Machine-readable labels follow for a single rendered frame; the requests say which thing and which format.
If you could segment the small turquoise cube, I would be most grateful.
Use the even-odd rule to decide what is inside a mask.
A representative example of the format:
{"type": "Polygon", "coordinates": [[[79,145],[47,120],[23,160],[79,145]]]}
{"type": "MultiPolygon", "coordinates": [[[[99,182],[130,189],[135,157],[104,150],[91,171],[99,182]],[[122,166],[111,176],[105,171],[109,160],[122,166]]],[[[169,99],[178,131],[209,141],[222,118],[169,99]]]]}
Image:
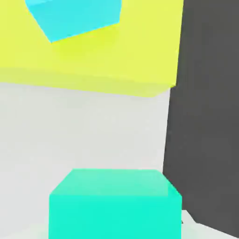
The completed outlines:
{"type": "Polygon", "coordinates": [[[49,239],[181,239],[182,196],[155,169],[73,169],[49,196],[49,239]]]}

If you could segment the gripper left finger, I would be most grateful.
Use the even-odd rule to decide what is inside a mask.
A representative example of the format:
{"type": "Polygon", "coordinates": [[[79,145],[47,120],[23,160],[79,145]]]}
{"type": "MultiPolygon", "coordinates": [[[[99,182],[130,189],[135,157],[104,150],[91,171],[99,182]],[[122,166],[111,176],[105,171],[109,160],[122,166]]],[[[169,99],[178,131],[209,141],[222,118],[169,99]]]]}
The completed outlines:
{"type": "Polygon", "coordinates": [[[48,227],[46,225],[33,225],[0,239],[49,239],[48,227]]]}

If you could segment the small cyan cube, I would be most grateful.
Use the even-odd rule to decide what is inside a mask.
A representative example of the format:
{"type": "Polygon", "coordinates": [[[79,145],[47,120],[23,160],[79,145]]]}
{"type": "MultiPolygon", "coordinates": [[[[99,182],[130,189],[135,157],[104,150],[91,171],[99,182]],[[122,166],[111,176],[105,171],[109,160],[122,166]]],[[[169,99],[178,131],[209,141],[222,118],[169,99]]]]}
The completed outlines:
{"type": "Polygon", "coordinates": [[[25,0],[50,42],[117,24],[122,0],[25,0]]]}

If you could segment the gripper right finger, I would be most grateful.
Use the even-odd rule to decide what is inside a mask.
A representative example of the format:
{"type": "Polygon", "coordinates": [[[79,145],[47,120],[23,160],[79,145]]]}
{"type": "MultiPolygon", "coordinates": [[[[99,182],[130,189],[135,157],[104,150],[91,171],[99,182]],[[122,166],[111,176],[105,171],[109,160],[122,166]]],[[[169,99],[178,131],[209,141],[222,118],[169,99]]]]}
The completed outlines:
{"type": "Polygon", "coordinates": [[[181,239],[238,239],[211,227],[196,223],[186,210],[182,210],[181,226],[181,239]]]}

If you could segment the large yellow box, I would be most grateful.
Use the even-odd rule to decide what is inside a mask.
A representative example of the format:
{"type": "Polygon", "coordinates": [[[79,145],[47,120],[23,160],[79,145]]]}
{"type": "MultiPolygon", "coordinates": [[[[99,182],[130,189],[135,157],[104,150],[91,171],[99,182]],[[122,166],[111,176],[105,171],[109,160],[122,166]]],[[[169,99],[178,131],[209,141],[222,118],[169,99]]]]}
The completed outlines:
{"type": "Polygon", "coordinates": [[[176,85],[183,0],[122,0],[119,23],[50,42],[0,0],[0,82],[152,97],[176,85]]]}

